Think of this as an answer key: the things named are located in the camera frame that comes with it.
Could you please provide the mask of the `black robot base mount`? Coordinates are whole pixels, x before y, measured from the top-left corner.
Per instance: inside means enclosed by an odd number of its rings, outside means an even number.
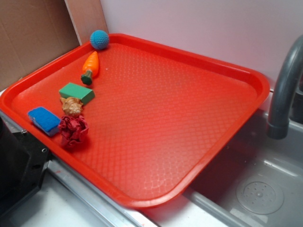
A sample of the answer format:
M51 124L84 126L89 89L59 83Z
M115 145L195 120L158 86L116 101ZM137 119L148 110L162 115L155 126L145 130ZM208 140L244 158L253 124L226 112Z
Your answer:
M30 132L11 132L0 120L1 217L41 189L49 158L49 148Z

